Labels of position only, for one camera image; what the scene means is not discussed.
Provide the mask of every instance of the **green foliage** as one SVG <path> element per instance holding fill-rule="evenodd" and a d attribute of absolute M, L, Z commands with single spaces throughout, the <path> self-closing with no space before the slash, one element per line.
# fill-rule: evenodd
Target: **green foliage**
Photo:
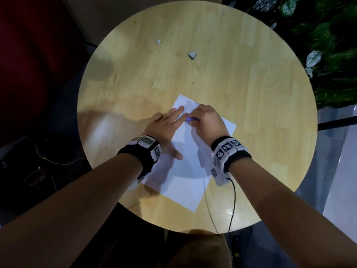
<path fill-rule="evenodd" d="M 237 0 L 235 8 L 276 23 L 274 31 L 312 75 L 319 108 L 357 103 L 357 0 Z M 306 67 L 308 55 L 313 67 Z"/>

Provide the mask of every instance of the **purple marker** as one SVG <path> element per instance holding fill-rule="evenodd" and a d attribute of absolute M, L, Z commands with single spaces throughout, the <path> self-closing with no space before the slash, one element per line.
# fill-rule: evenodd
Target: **purple marker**
<path fill-rule="evenodd" d="M 193 120 L 195 120 L 195 121 L 200 121 L 198 118 L 195 118 L 195 117 L 186 117 L 186 122 L 190 122 L 190 121 L 193 121 Z"/>

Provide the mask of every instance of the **red fabric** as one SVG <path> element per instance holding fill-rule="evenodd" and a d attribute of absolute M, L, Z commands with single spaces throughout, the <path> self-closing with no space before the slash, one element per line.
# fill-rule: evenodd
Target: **red fabric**
<path fill-rule="evenodd" d="M 50 99 L 88 60 L 60 0 L 2 0 L 0 147 L 24 135 Z"/>

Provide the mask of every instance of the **forearm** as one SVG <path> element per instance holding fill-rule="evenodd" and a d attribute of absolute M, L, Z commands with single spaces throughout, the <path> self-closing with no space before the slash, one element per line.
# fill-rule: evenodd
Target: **forearm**
<path fill-rule="evenodd" d="M 69 267 L 141 171 L 119 154 L 4 226 L 1 266 Z"/>
<path fill-rule="evenodd" d="M 352 266 L 357 245 L 250 158 L 230 172 L 274 238 L 304 267 Z"/>

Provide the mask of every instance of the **round wooden table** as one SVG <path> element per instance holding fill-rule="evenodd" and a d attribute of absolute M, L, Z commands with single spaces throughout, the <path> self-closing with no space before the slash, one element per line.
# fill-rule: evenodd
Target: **round wooden table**
<path fill-rule="evenodd" d="M 193 61 L 190 52 L 197 53 Z M 268 26 L 203 1 L 146 9 L 119 24 L 98 46 L 78 96 L 78 129 L 90 165 L 115 156 L 143 132 L 154 113 L 169 110 L 179 94 L 212 105 L 237 124 L 233 136 L 253 159 L 297 189 L 317 136 L 316 103 L 306 72 Z M 236 182 L 235 187 L 231 230 L 260 220 Z M 214 222 L 217 232 L 225 233 L 234 191 L 230 183 L 218 187 L 211 179 L 195 212 L 143 184 L 127 190 L 119 202 L 169 230 L 216 233 Z"/>

